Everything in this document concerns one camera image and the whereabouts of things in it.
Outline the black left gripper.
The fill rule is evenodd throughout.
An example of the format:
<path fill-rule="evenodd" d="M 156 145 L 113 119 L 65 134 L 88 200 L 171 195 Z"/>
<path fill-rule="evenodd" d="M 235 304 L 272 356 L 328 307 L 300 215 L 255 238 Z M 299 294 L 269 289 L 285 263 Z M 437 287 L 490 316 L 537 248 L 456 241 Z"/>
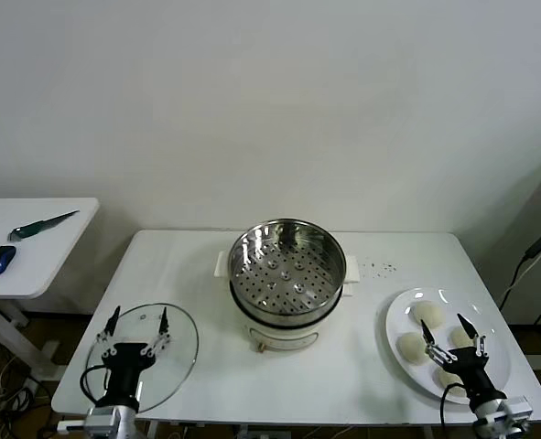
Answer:
<path fill-rule="evenodd" d="M 126 406 L 139 409 L 136 397 L 141 373 L 156 363 L 156 357 L 170 342 L 168 332 L 168 313 L 164 307 L 160 315 L 157 336 L 147 343 L 116 343 L 114 332 L 120 315 L 120 306 L 114 309 L 103 330 L 96 336 L 96 345 L 103 365 L 109 370 L 106 393 L 101 398 L 101 406 Z"/>

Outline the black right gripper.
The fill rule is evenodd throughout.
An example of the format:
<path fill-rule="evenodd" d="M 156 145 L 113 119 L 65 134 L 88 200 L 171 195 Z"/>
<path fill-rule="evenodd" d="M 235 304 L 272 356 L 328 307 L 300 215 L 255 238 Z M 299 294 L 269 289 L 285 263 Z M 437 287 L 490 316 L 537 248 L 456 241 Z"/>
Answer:
<path fill-rule="evenodd" d="M 451 374 L 457 375 L 464 386 L 470 406 L 480 406 L 493 400 L 505 400 L 506 395 L 497 390 L 485 371 L 489 359 L 486 351 L 486 336 L 480 335 L 467 318 L 458 314 L 461 327 L 469 337 L 471 345 L 464 348 L 441 348 L 434 339 L 426 322 L 421 319 L 420 325 L 425 340 L 426 354 L 439 366 Z"/>

